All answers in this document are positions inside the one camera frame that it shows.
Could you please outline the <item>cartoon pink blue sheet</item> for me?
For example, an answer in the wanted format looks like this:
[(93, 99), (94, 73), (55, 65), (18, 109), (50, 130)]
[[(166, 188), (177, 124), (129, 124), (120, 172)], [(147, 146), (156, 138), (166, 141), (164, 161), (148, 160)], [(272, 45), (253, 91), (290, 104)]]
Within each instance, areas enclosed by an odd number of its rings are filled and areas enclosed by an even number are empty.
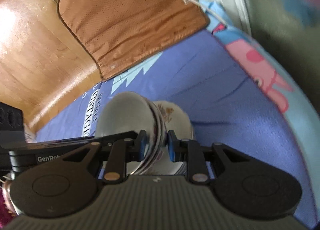
[(227, 49), (287, 120), (302, 154), (319, 221), (319, 115), (289, 73), (252, 37), (234, 27), (216, 1), (200, 0), (207, 30)]

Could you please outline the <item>wood pattern vinyl sheet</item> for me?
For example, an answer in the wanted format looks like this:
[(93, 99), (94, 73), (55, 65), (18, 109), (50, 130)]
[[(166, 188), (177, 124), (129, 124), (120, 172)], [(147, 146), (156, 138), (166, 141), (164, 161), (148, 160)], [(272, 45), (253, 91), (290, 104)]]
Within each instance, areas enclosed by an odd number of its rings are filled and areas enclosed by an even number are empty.
[(101, 80), (53, 0), (1, 0), (1, 101), (39, 131)]

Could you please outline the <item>blue patterned tablecloth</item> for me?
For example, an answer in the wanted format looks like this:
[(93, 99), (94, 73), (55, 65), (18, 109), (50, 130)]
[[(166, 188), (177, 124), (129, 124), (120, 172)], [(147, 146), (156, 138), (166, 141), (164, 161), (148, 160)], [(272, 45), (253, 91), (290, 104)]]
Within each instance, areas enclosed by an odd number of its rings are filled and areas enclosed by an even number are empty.
[(303, 189), (295, 215), (309, 227), (316, 224), (309, 176), (287, 121), (207, 31), (95, 85), (44, 126), (36, 140), (93, 136), (104, 106), (126, 91), (180, 106), (200, 144), (221, 142), (292, 174)]

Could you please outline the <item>large floral plate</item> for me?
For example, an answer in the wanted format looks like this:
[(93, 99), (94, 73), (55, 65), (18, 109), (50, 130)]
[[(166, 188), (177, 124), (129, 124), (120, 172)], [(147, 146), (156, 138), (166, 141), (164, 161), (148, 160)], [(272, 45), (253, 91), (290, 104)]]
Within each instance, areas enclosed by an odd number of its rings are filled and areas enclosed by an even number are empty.
[[(158, 108), (160, 118), (164, 124), (164, 138), (167, 132), (173, 130), (178, 139), (195, 139), (194, 128), (189, 116), (175, 103), (168, 101), (154, 101)], [(159, 153), (151, 167), (148, 175), (183, 175), (187, 170), (185, 162), (171, 162), (166, 143), (160, 148)]]

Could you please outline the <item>brown seat cushion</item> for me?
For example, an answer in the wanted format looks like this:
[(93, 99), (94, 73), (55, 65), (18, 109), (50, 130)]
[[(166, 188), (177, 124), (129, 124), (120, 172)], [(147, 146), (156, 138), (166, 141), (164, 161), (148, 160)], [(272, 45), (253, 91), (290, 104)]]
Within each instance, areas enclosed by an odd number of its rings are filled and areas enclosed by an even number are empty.
[(209, 24), (200, 7), (183, 0), (58, 0), (57, 11), (104, 80)]

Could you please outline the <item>frosted floral window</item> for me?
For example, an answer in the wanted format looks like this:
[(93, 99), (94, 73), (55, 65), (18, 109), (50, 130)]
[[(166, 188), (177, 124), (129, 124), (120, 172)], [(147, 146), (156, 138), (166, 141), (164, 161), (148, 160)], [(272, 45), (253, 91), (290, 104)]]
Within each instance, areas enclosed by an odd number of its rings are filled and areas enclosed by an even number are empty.
[(319, 0), (218, 0), (319, 110)]

